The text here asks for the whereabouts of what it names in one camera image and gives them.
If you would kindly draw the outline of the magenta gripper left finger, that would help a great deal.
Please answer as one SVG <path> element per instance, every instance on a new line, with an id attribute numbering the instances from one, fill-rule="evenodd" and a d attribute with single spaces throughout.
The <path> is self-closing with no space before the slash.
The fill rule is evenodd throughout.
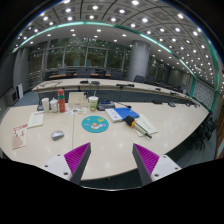
<path id="1" fill-rule="evenodd" d="M 91 154 L 91 143 L 81 145 L 66 154 L 57 154 L 42 168 L 72 183 L 79 184 Z"/>

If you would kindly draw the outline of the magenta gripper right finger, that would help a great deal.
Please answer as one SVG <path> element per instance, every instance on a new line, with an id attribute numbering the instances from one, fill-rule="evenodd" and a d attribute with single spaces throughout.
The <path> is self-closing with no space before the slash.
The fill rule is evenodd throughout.
<path id="1" fill-rule="evenodd" d="M 180 167 L 167 155 L 159 156 L 138 144 L 133 144 L 132 154 L 143 185 L 180 170 Z"/>

